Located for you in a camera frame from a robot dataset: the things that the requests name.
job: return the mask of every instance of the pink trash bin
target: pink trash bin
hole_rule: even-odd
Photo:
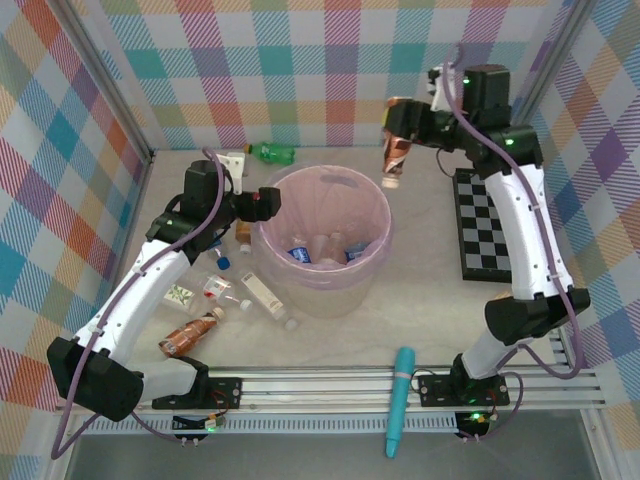
[[[382,190],[365,175],[335,165],[286,168],[270,183],[280,189],[282,207],[253,227],[260,271],[310,315],[339,317],[358,308],[391,251],[393,220]],[[370,243],[360,258],[338,268],[301,263],[285,251],[294,234],[310,241],[335,231],[347,245]]]

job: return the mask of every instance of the bottle cap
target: bottle cap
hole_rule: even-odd
[[[243,300],[242,302],[240,302],[240,310],[242,310],[243,312],[248,312],[249,310],[251,310],[252,306],[253,302],[251,300]]]
[[[220,307],[213,307],[211,309],[211,313],[215,315],[218,320],[224,320],[225,318],[227,318],[227,314],[224,313],[224,310],[222,310],[222,308]]]
[[[291,330],[295,330],[296,328],[298,328],[298,321],[295,318],[290,318],[285,322],[284,328],[289,332]]]
[[[218,264],[218,268],[220,270],[227,270],[231,266],[231,262],[227,257],[219,258],[218,260],[216,260],[216,263]]]

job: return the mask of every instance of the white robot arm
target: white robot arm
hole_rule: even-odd
[[[464,113],[452,112],[449,104],[455,99],[447,99],[443,92],[445,85],[450,92],[454,91],[452,68],[434,68],[429,73],[429,83],[432,103],[413,99],[390,103],[385,115],[385,136],[396,144],[404,141],[449,152],[465,151],[476,174],[484,180],[502,224],[511,262],[513,296],[487,303],[487,331],[455,358],[447,379],[424,378],[433,382],[426,390],[430,396],[439,397],[436,400],[448,397],[453,399],[450,405],[482,405],[487,391],[497,393],[496,396],[504,393],[499,371],[518,346],[566,323],[568,312],[563,300],[568,299],[579,313],[589,306],[590,299],[585,289],[574,288],[551,233],[537,134],[531,126],[511,125],[509,71],[502,65],[467,68],[463,78]],[[508,152],[511,161],[506,162],[489,149],[487,139]],[[402,162],[404,158],[395,159],[400,173]],[[389,159],[385,159],[384,165],[388,163]],[[526,185],[531,186],[532,193]],[[548,245],[547,239],[542,238],[539,217],[550,234]]]
[[[63,398],[75,388],[69,401],[120,421],[141,401],[169,395],[197,398],[206,389],[208,368],[195,360],[182,357],[135,367],[128,362],[165,293],[211,246],[216,232],[226,232],[236,218],[269,220],[280,208],[276,188],[243,192],[244,154],[218,157],[226,167],[222,171],[229,191],[222,195],[215,215],[211,217],[219,185],[224,183],[213,162],[193,162],[185,174],[184,193],[154,220],[146,234],[148,241],[105,305],[73,339],[58,337],[49,346],[47,358]],[[181,241],[187,235],[190,239]],[[77,369],[83,372],[79,380]]]

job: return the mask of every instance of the green bottle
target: green bottle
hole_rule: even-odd
[[[256,157],[266,163],[279,163],[280,165],[291,165],[296,154],[293,147],[278,145],[277,143],[262,142],[256,145],[246,144],[244,153],[253,153]]]

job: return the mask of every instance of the gray floor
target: gray floor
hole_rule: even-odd
[[[578,412],[522,412],[496,437],[407,434],[398,457],[381,435],[220,435],[197,449],[137,436],[84,436],[68,480],[598,479]]]

